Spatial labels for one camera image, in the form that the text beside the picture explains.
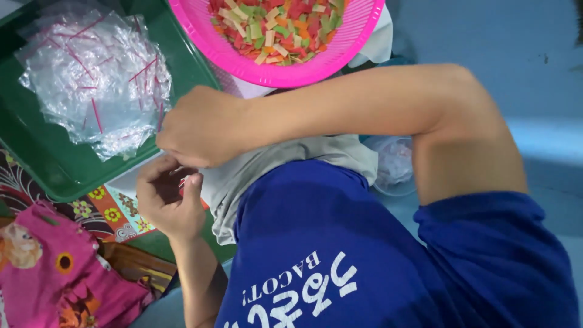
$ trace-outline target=hand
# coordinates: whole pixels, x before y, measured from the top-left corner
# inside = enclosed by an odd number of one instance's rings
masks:
[[[158,148],[184,166],[217,167],[249,151],[245,143],[248,101],[196,86],[164,118]]]
[[[180,180],[186,175],[184,197],[178,193]],[[178,161],[163,155],[145,165],[136,185],[138,212],[162,231],[172,243],[189,243],[196,239],[205,224],[201,204],[202,174],[195,169],[180,169]]]

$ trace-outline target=green plastic tray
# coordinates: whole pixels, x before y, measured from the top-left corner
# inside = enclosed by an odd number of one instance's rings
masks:
[[[220,89],[206,58],[194,47],[165,0],[121,1],[126,14],[142,14],[150,39],[158,42],[172,74],[172,105],[195,85]],[[18,84],[24,71],[13,56],[25,41],[16,31],[38,18],[35,2],[0,20],[0,141],[33,179],[58,202],[70,202],[151,157],[149,138],[135,158],[101,162],[88,145],[69,141],[64,128],[44,122],[35,94]]]

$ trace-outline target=clear plastic container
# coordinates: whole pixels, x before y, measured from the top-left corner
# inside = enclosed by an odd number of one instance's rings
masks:
[[[406,196],[417,190],[413,177],[411,137],[378,135],[363,145],[378,152],[378,176],[374,188],[387,196]]]

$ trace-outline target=plastic bags with rubber bands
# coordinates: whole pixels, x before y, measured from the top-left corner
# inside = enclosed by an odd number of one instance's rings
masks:
[[[105,161],[133,157],[169,111],[172,78],[143,16],[122,17],[94,0],[66,1],[18,31],[15,52],[49,123]]]

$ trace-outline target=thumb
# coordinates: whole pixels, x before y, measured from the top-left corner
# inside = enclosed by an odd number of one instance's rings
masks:
[[[200,207],[201,204],[201,188],[202,188],[203,176],[201,173],[195,173],[187,178],[186,183],[184,183],[184,196],[182,198],[182,204],[186,205],[193,210]]]

